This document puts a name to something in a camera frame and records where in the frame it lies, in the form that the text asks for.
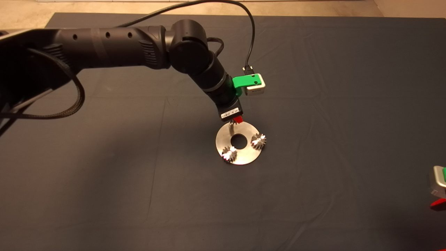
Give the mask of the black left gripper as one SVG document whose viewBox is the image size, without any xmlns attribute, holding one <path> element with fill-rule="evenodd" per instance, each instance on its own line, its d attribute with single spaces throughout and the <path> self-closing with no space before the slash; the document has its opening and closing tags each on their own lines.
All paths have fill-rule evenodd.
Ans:
<svg viewBox="0 0 446 251">
<path fill-rule="evenodd" d="M 232 81 L 220 81 L 211 91 L 211 100 L 216 105 L 218 118 L 221 121 L 233 119 L 233 124 L 244 122 L 242 117 L 244 112 Z"/>
</svg>

